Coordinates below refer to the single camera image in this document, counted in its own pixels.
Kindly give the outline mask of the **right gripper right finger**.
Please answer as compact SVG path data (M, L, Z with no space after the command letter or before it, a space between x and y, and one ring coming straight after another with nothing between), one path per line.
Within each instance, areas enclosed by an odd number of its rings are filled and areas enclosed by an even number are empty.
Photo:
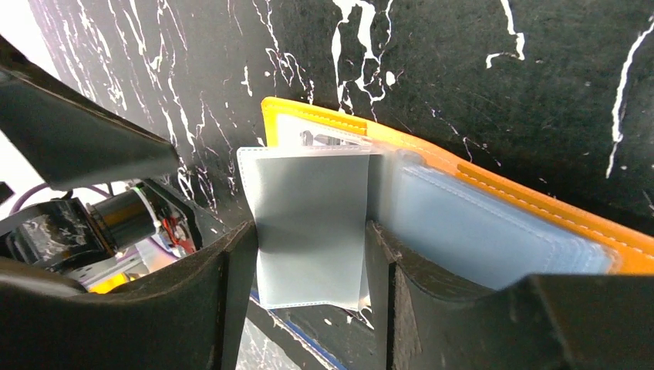
M381 369L651 369L653 279L532 274L498 291L366 225Z

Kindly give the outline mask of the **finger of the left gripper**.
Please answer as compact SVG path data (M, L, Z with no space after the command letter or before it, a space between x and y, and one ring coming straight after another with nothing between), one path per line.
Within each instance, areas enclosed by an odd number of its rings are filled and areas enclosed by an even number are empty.
M1 40L1 131L54 190L174 171L167 140L81 95Z

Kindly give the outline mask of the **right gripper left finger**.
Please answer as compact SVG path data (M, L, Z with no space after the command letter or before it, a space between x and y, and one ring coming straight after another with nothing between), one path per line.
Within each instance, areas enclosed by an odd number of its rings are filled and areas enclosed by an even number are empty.
M212 245L105 294L1 260L3 369L233 369L258 239L244 222Z

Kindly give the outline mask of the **orange card holder wallet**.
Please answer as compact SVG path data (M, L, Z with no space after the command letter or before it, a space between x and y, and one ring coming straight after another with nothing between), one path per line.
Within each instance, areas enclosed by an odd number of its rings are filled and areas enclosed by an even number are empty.
M368 220L494 290L532 273L651 274L652 237L494 174L425 140L287 99L268 141L237 151L264 308L369 304Z

